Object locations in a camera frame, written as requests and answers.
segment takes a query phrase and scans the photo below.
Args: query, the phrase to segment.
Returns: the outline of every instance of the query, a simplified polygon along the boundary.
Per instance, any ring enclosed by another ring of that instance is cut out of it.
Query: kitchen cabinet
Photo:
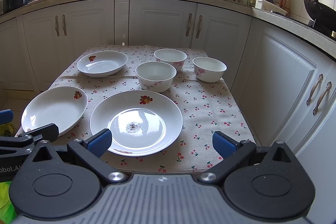
[[[3,88],[13,90],[33,90],[22,54],[16,18],[0,25],[1,63],[0,81]]]
[[[191,48],[204,50],[211,58],[222,61],[229,89],[239,67],[252,18],[227,9],[198,4]]]
[[[68,67],[59,5],[23,15],[31,65],[41,91]]]
[[[318,111],[315,116],[310,113],[306,119],[314,118],[315,124],[305,131],[307,139],[296,153],[296,156],[310,179],[313,181],[316,194],[311,205],[308,218],[313,223],[330,224],[336,220],[336,64],[333,63],[330,74],[325,81],[332,83],[322,102],[328,102],[325,111]]]
[[[196,7],[180,0],[130,0],[129,45],[190,48]]]
[[[114,45],[114,0],[63,4],[59,18],[68,65],[92,46]]]
[[[290,142],[295,130],[312,112],[326,85],[332,60],[307,42],[261,20],[253,19],[231,93],[250,130],[262,145]],[[306,105],[319,75],[323,80]],[[307,121],[308,127],[314,119]]]

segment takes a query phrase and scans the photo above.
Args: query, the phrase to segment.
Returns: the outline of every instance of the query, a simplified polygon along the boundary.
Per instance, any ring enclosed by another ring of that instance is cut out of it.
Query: countertop
[[[0,23],[35,10],[74,1],[81,1],[81,0],[37,0],[27,4],[24,7],[9,12],[8,14],[0,16]],[[251,8],[246,5],[238,4],[230,0],[185,0],[185,1],[192,1],[196,3],[212,5],[219,8],[224,8],[242,14],[246,14],[254,18],[266,21],[288,32],[291,32],[298,37],[301,37],[302,39],[320,48],[322,51],[328,53],[333,58],[336,58],[336,42],[334,40],[295,20],[291,20],[289,18],[272,14],[256,8]]]

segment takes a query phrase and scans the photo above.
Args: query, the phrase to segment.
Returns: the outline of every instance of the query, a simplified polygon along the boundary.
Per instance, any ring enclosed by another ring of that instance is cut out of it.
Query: white plate
[[[112,132],[109,151],[124,156],[146,156],[171,145],[182,129],[182,114],[166,96],[129,90],[102,101],[90,119],[92,134]]]
[[[59,136],[67,133],[81,119],[87,107],[84,91],[74,86],[59,86],[35,97],[23,111],[24,132],[54,123]]]
[[[127,55],[122,52],[94,52],[82,57],[77,63],[77,69],[86,76],[106,77],[121,70],[127,60]]]

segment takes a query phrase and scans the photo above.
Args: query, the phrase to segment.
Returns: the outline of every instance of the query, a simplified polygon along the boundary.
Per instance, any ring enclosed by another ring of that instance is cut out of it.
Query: metal screw
[[[214,173],[203,173],[200,178],[203,181],[214,181],[217,176]]]
[[[120,181],[125,178],[125,174],[120,173],[120,172],[113,172],[108,175],[109,180],[112,181]]]

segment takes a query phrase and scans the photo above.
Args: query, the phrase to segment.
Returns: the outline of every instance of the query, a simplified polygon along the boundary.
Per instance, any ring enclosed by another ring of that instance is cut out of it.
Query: table
[[[76,86],[88,96],[88,107],[80,122],[68,133],[58,137],[54,145],[65,145],[75,138],[92,136],[90,117],[95,107],[107,97],[125,90],[140,89],[135,68],[147,61],[155,60],[152,46],[98,46],[89,48],[69,66],[51,85]],[[77,61],[87,54],[98,51],[119,51],[127,54],[128,62],[118,73],[104,78],[87,77],[77,70]],[[195,77],[192,60],[207,56],[204,51],[189,48],[179,49],[188,59],[181,72],[176,75],[172,86],[162,94],[180,108],[183,127],[178,139],[165,150],[144,157],[125,157],[107,151],[101,158],[125,172],[202,172],[219,163],[222,158],[212,147],[214,131],[221,131],[236,141],[254,141],[240,110],[224,80],[205,83]]]

